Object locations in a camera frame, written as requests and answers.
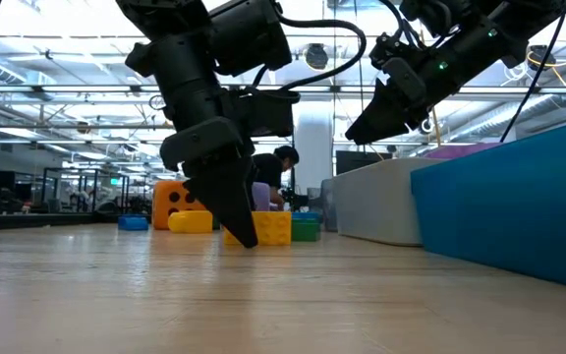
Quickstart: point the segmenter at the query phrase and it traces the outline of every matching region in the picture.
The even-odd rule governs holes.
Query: yellow toy block
[[[282,211],[253,211],[256,238],[261,246],[287,246],[292,244],[292,213]],[[224,244],[240,242],[224,229]]]
[[[208,211],[172,212],[167,225],[175,233],[211,233],[213,232],[213,214]]]

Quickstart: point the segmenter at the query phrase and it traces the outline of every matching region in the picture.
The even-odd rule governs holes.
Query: blue plastic container
[[[320,214],[317,212],[292,212],[293,220],[320,220]]]
[[[566,127],[412,172],[426,250],[566,284]]]
[[[122,215],[117,219],[117,227],[125,231],[146,231],[147,219],[141,215]]]

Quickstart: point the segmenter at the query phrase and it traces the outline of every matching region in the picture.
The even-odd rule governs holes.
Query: person
[[[299,153],[295,148],[278,147],[274,153],[259,153],[253,156],[256,166],[255,182],[270,186],[270,202],[283,210],[285,200],[279,195],[281,189],[281,174],[300,162]]]

